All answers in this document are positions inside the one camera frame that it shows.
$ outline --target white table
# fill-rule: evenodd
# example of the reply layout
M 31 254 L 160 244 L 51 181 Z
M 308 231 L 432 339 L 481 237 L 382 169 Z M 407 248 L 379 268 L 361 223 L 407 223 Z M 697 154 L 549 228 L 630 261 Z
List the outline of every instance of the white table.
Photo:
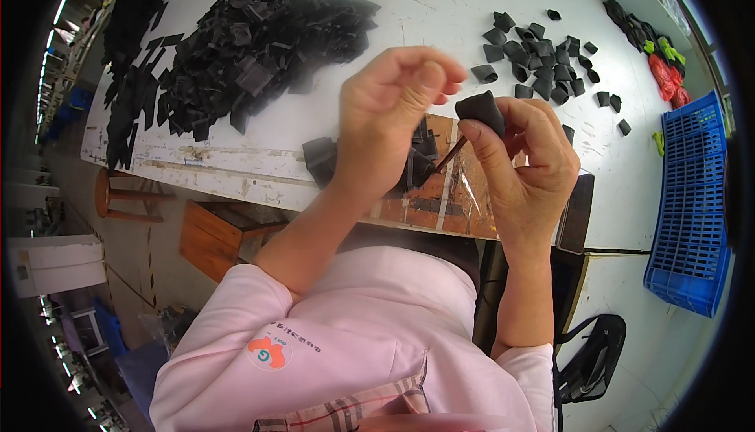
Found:
M 190 33 L 216 0 L 166 1 L 165 15 L 155 31 L 145 34 L 143 47 L 156 37 Z M 228 117 L 222 118 L 211 127 L 209 139 L 198 143 L 189 135 L 169 135 L 167 123 L 144 132 L 140 117 L 130 173 L 233 199 L 302 210 L 317 189 L 304 166 L 301 144 L 337 135 L 337 96 L 346 78 L 383 49 L 402 45 L 432 45 L 466 67 L 483 64 L 482 34 L 492 27 L 493 11 L 507 11 L 519 25 L 541 23 L 547 28 L 546 38 L 554 44 L 573 35 L 599 48 L 591 60 L 601 83 L 593 85 L 585 78 L 587 93 L 556 107 L 561 121 L 576 130 L 574 147 L 582 167 L 596 177 L 585 246 L 651 248 L 662 167 L 651 135 L 661 130 L 660 115 L 670 107 L 661 99 L 646 57 L 631 47 L 599 0 L 370 1 L 382 6 L 374 19 L 379 27 L 368 33 L 370 48 L 352 63 L 321 68 L 315 75 L 312 94 L 284 94 L 250 119 L 246 135 L 239 135 L 229 125 Z M 561 12 L 564 20 L 548 20 L 545 11 L 549 8 Z M 508 35 L 513 39 L 516 34 L 512 30 Z M 173 55 L 173 49 L 166 51 L 154 70 L 155 76 L 171 67 Z M 516 81 L 510 63 L 504 60 L 493 66 L 498 81 L 480 85 L 471 78 L 458 98 L 488 89 L 496 95 L 512 95 Z M 579 65 L 575 68 L 580 77 L 585 75 Z M 103 109 L 103 96 L 110 81 L 104 74 L 99 82 L 81 147 L 81 157 L 98 164 L 104 164 L 107 148 L 109 110 Z M 621 114 L 597 106 L 594 94 L 599 90 L 621 96 Z M 455 115 L 453 103 L 429 111 Z M 616 127 L 622 118 L 633 129 L 627 137 Z

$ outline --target blue plastic crate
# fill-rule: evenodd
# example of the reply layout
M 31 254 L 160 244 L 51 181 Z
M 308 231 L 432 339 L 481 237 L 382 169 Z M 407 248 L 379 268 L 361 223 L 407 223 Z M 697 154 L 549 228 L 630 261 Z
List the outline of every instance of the blue plastic crate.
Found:
M 713 317 L 731 250 L 723 223 L 726 135 L 712 91 L 663 115 L 663 191 L 645 286 L 661 299 Z

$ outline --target woman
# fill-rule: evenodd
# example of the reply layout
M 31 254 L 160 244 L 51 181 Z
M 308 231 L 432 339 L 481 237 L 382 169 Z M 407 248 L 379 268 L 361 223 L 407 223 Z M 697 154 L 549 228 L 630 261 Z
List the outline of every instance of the woman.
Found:
M 472 342 L 474 282 L 394 246 L 337 249 L 400 179 L 411 135 L 466 72 L 425 47 L 389 49 L 344 83 L 335 176 L 256 265 L 228 271 L 158 373 L 157 430 L 336 430 L 370 415 L 506 416 L 552 430 L 551 236 L 579 159 L 551 107 L 497 98 L 501 140 L 459 122 L 485 171 L 509 265 L 491 357 Z M 529 166 L 513 168 L 520 150 Z

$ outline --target chair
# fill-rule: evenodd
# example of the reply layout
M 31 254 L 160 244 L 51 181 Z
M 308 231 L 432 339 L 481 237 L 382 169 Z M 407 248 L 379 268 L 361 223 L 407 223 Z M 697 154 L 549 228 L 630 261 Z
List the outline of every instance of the chair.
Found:
M 281 214 L 275 222 L 259 223 L 241 212 L 249 206 L 244 202 L 187 200 L 178 247 L 181 256 L 217 282 L 232 266 L 250 261 L 239 257 L 241 243 L 256 237 L 259 249 L 263 236 L 282 229 L 288 220 Z
M 130 177 L 130 174 L 116 172 L 112 177 Z M 137 220 L 139 222 L 161 223 L 160 215 L 153 215 L 157 203 L 160 201 L 175 201 L 176 196 L 162 192 L 160 183 L 157 183 L 159 192 L 151 192 L 155 181 L 144 180 L 138 191 L 132 190 L 115 190 L 110 187 L 110 175 L 105 168 L 101 168 L 94 183 L 94 206 L 101 218 L 115 218 L 125 220 Z M 142 201 L 146 215 L 132 214 L 123 210 L 110 209 L 110 201 L 113 199 L 123 199 L 130 201 Z

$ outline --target red plastic bag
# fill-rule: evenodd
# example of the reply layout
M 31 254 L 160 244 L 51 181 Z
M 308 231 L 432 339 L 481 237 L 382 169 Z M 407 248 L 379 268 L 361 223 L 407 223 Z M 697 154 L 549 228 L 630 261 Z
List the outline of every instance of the red plastic bag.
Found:
M 681 86 L 676 90 L 674 96 L 671 98 L 671 106 L 673 106 L 674 109 L 678 109 L 682 106 L 690 104 L 691 102 L 692 98 L 689 97 L 689 93 L 687 93 L 687 90 Z
M 655 54 L 650 55 L 648 62 L 650 64 L 650 71 L 652 71 L 653 76 L 656 78 L 658 86 L 661 87 L 663 100 L 670 101 L 671 97 L 673 97 L 674 93 L 679 89 L 679 85 L 677 85 L 674 82 L 674 79 L 671 78 L 671 71 L 669 70 L 668 65 L 666 65 L 664 61 L 658 58 Z

